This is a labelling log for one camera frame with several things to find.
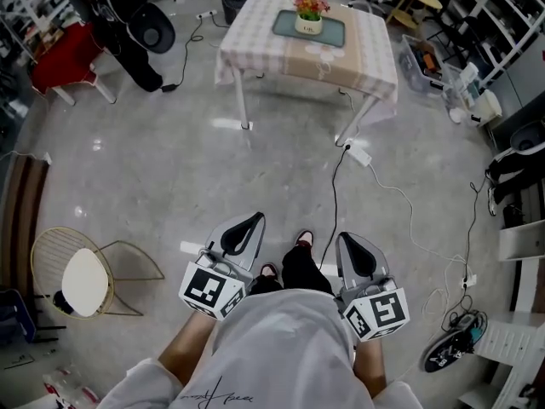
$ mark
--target table leg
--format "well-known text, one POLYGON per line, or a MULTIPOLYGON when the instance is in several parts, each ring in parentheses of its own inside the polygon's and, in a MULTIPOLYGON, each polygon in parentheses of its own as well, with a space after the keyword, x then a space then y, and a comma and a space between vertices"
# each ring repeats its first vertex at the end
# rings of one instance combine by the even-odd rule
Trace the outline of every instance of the table leg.
POLYGON ((246 118, 246 105, 244 104, 244 92, 242 90, 242 75, 240 74, 240 70, 238 68, 232 69, 232 75, 235 77, 238 112, 240 113, 240 126, 244 130, 249 130, 250 125, 248 123, 248 119, 246 118))
POLYGON ((59 97, 64 100, 66 103, 68 103, 70 106, 74 106, 76 104, 76 101, 74 98, 68 94, 66 91, 64 91, 60 86, 55 86, 53 88, 53 91, 56 92, 59 97))
POLYGON ((112 92, 102 83, 102 81, 97 76, 93 86, 98 89, 98 91, 104 95, 104 98, 108 100, 108 103, 111 105, 116 102, 117 98, 112 92))
POLYGON ((359 109, 356 116, 353 118, 350 124, 344 128, 344 130, 335 141, 335 144, 337 146, 342 146, 348 138, 350 138, 351 136, 355 136, 359 121, 362 120, 365 114, 375 105, 377 101, 378 99, 373 95, 367 95, 367 98, 365 99, 363 106, 361 106, 361 109, 359 109))
MULTIPOLYGON (((398 5, 395 7, 394 10, 401 8, 401 5, 403 5, 403 3, 405 3, 405 0, 399 0, 399 3, 398 3, 398 5)), ((390 15, 388 16, 388 18, 386 18, 386 24, 388 24, 388 23, 390 22, 390 20, 392 19, 392 17, 393 17, 393 11, 390 12, 390 15)))

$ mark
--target gold wire chair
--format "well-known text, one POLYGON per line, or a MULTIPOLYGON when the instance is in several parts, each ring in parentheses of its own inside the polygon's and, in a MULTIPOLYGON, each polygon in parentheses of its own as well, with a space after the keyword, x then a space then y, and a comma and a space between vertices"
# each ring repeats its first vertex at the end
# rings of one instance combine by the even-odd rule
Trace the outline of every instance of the gold wire chair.
POLYGON ((110 244, 105 245, 104 247, 98 247, 91 239, 89 239, 83 233, 80 233, 72 228, 63 227, 49 228, 38 235, 38 237, 34 241, 34 245, 32 246, 31 270, 37 290, 44 296, 50 296, 45 297, 50 305, 53 306, 53 308, 55 308, 60 313, 78 320, 91 320, 102 314, 141 317, 143 316, 143 313, 129 306, 115 292, 115 282, 164 280, 164 275, 159 269, 158 265, 140 247, 137 247, 136 245, 122 240, 113 241, 110 244), (158 274, 160 275, 158 277, 151 278, 115 278, 113 276, 112 269, 110 268, 110 265, 108 264, 108 261, 103 253, 105 249, 115 244, 123 244, 128 246, 129 248, 139 251, 143 256, 149 259, 149 261, 153 264, 153 267, 155 267, 158 274), (96 311, 90 316, 68 314, 55 304, 55 293, 61 291, 62 279, 65 274, 66 267, 68 266, 68 263, 71 261, 72 257, 81 249, 91 250, 96 255, 102 267, 106 271, 107 276, 107 289, 104 300, 102 301, 101 305, 96 309, 96 311), (109 308, 112 305, 114 297, 117 298, 117 300, 132 313, 127 314, 119 312, 108 312, 109 308))

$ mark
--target round table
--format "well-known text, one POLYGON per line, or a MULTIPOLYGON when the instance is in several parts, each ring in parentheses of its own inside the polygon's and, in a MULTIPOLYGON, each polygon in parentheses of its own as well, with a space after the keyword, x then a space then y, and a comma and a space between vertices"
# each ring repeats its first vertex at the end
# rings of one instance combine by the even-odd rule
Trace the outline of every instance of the round table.
MULTIPOLYGON (((418 23, 412 18, 412 15, 407 12, 407 9, 410 8, 411 4, 415 0, 410 0, 409 5, 405 10, 401 10, 401 6, 403 3, 405 3, 405 0, 400 0, 398 3, 398 6, 396 6, 395 9, 392 10, 390 15, 388 16, 386 20, 386 24, 390 22, 392 18, 395 18, 397 21, 399 21, 401 24, 409 27, 410 29, 416 29, 418 27, 418 23)), ((420 3, 424 5, 424 8, 426 6, 429 6, 430 8, 441 10, 443 8, 443 5, 439 0, 418 0, 420 3)))

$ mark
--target flower pot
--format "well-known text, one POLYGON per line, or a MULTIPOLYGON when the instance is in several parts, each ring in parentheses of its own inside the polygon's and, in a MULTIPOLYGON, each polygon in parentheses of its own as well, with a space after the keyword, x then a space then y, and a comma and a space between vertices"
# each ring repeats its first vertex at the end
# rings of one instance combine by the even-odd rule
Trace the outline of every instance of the flower pot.
POLYGON ((299 15, 295 19, 295 29, 307 35, 318 35, 322 32, 322 19, 318 21, 303 20, 299 15))

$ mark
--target checkered tablecloth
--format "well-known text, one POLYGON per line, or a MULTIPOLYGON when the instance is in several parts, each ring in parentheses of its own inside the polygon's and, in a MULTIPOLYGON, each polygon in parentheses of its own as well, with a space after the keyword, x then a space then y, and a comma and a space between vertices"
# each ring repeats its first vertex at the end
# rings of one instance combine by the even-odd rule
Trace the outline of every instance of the checkered tablecloth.
POLYGON ((289 74, 357 89, 395 107, 398 77, 384 20, 331 4, 326 15, 345 23, 342 48, 273 33, 281 9, 293 0, 248 0, 221 42, 215 82, 233 82, 232 68, 289 74))

